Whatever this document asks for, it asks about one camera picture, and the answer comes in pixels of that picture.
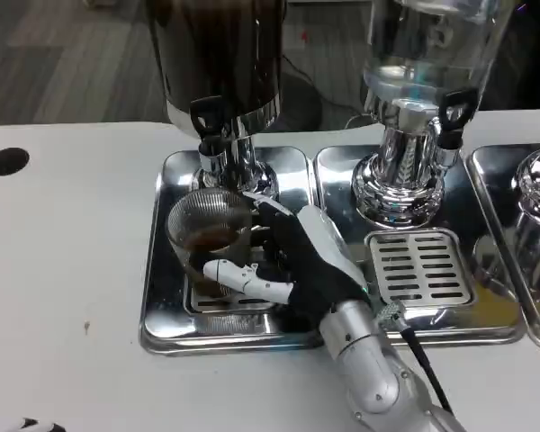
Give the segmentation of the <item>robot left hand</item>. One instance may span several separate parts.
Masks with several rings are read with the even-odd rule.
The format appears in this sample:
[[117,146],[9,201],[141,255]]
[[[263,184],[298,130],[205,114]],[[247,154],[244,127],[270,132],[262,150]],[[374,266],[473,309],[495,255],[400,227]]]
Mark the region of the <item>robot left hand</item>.
[[66,432],[60,424],[36,418],[17,418],[0,426],[0,432]]

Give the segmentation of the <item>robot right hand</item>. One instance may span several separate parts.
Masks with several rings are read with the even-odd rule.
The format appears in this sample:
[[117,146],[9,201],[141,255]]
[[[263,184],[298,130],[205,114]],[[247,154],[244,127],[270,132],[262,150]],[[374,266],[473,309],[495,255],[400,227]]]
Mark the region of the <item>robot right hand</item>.
[[248,297],[291,306],[317,325],[339,304],[370,305],[367,281],[337,226],[319,207],[298,212],[259,193],[244,193],[270,230],[269,264],[237,265],[207,253],[195,261],[207,278]]

